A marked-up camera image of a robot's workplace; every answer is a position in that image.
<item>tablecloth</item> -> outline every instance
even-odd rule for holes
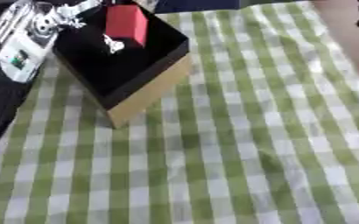
[[[313,6],[161,17],[192,73],[121,129],[48,59],[0,141],[0,223],[359,223],[359,74]]]

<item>red box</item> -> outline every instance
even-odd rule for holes
[[[125,39],[145,46],[147,18],[135,4],[115,5],[107,10],[106,34],[113,39]]]

